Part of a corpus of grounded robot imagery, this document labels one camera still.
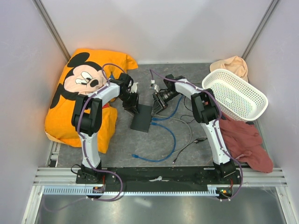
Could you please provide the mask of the black network switch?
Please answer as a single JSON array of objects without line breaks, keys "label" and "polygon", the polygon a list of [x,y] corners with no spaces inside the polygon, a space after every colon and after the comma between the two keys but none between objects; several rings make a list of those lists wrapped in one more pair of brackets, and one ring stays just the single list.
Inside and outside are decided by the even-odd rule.
[{"label": "black network switch", "polygon": [[139,104],[139,113],[134,115],[130,129],[147,133],[152,120],[152,106]]}]

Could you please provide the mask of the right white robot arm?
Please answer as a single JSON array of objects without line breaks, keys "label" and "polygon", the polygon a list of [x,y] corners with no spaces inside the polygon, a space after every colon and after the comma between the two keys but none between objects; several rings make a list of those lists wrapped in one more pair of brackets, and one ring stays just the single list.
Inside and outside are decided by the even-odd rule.
[{"label": "right white robot arm", "polygon": [[214,178],[218,183],[226,183],[236,171],[220,131],[221,109],[211,89],[202,89],[190,83],[183,76],[167,75],[163,78],[166,90],[153,93],[153,114],[165,110],[168,102],[178,94],[191,100],[192,114],[203,127],[213,154]]}]

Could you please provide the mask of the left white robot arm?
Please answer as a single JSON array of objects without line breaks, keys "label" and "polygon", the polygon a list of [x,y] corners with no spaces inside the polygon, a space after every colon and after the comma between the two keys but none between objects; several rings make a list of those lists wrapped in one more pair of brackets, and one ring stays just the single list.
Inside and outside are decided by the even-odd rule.
[{"label": "left white robot arm", "polygon": [[134,81],[129,74],[121,73],[118,79],[111,79],[103,87],[89,95],[77,95],[71,124],[75,127],[82,146],[82,168],[89,169],[86,178],[99,183],[103,173],[98,153],[97,134],[102,125],[102,108],[113,98],[122,101],[124,110],[139,113],[139,93],[133,88]]}]

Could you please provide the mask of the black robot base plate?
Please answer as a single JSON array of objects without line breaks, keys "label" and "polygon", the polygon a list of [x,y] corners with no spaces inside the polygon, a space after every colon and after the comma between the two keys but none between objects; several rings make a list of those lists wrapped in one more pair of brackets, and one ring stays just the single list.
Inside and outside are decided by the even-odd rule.
[{"label": "black robot base plate", "polygon": [[77,184],[105,184],[113,190],[122,189],[204,189],[208,185],[237,185],[241,174],[237,170],[227,177],[221,177],[212,167],[127,167],[107,168],[112,173],[98,174],[97,177],[78,170]]}]

